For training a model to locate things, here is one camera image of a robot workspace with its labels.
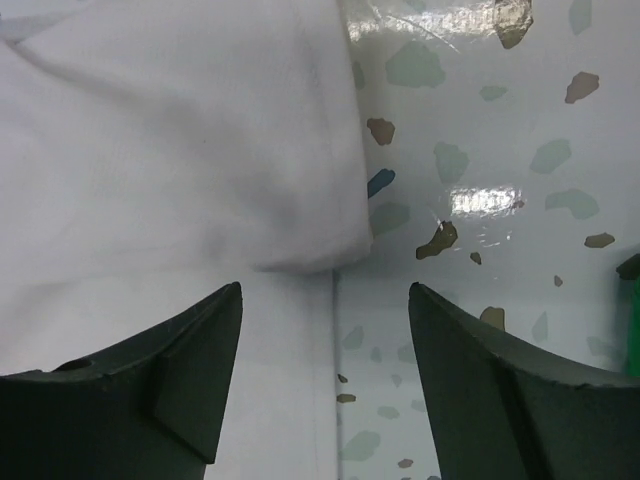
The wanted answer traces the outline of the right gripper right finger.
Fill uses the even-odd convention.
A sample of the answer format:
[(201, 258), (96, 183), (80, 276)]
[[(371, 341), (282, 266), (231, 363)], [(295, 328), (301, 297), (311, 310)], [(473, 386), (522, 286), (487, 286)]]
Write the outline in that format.
[(420, 283), (408, 311), (442, 478), (638, 478), (638, 378), (533, 346)]

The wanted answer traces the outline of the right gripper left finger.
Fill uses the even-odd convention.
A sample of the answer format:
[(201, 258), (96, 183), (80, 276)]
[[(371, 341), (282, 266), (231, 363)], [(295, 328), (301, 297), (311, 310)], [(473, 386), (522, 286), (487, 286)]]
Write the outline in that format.
[(201, 480), (216, 459), (242, 313), (231, 283), (101, 351), (4, 376), (2, 477)]

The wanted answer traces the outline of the white t shirt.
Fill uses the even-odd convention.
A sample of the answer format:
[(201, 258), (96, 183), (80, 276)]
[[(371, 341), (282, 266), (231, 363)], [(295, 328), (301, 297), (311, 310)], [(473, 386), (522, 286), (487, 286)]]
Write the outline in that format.
[(368, 254), (334, 1), (1, 5), (1, 370), (50, 370), (230, 282), (211, 479), (334, 479), (333, 271)]

